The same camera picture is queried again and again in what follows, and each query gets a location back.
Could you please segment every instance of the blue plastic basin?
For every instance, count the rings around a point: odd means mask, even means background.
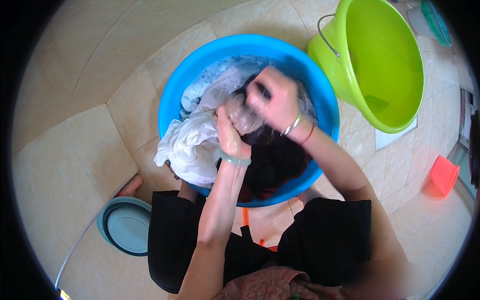
[[[162,138],[170,122],[173,119],[180,119],[180,99],[187,86],[214,62],[237,55],[262,55],[276,59],[278,61],[276,67],[279,70],[304,83],[313,101],[319,127],[335,142],[338,140],[338,104],[323,71],[298,48],[275,38],[260,35],[223,37],[203,45],[182,61],[168,80],[160,101],[158,126]],[[237,206],[261,207],[286,201],[310,187],[321,174],[322,170],[311,161],[300,177],[285,183],[270,198],[263,201],[253,199],[252,202],[238,203]],[[210,189],[192,186],[205,196],[210,193]]]

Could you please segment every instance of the woman's left hand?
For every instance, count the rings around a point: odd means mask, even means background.
[[[218,107],[217,115],[218,121],[216,128],[218,129],[218,139],[222,150],[235,158],[250,158],[252,156],[252,148],[240,139],[240,134],[228,119],[223,105]]]

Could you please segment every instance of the green object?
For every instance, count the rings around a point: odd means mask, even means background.
[[[430,30],[437,38],[440,45],[444,47],[452,46],[452,39],[447,25],[444,22],[442,16],[438,13],[437,9],[430,1],[422,1],[420,4],[421,12],[427,20]]]
[[[321,31],[332,48],[316,35],[307,53],[336,96],[383,132],[407,128],[423,96],[423,63],[400,13],[385,0],[341,0]]]

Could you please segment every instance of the bucket handle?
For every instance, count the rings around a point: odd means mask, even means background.
[[[340,53],[338,53],[333,47],[332,45],[330,45],[330,43],[327,41],[327,39],[324,37],[324,35],[322,34],[322,31],[320,30],[320,21],[323,20],[323,18],[325,17],[334,17],[335,14],[326,14],[325,16],[321,17],[318,22],[317,22],[317,29],[318,29],[318,33],[320,34],[320,36],[322,37],[322,39],[324,39],[324,42],[327,44],[327,46],[329,46],[330,50],[333,51],[333,53],[337,56],[337,57],[340,57]]]

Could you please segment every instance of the white cloth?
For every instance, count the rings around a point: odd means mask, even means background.
[[[202,100],[198,107],[217,109],[224,104],[227,97],[241,88],[248,79],[248,74],[240,72],[237,68],[231,67],[221,73],[215,81],[212,82],[205,90]]]
[[[198,108],[183,122],[173,120],[158,143],[154,161],[161,167],[167,159],[175,174],[203,188],[212,188],[220,143],[214,110]]]
[[[187,112],[194,111],[198,103],[200,102],[200,97],[204,94],[205,89],[209,86],[207,82],[195,82],[189,85],[181,97],[180,103],[182,107]]]

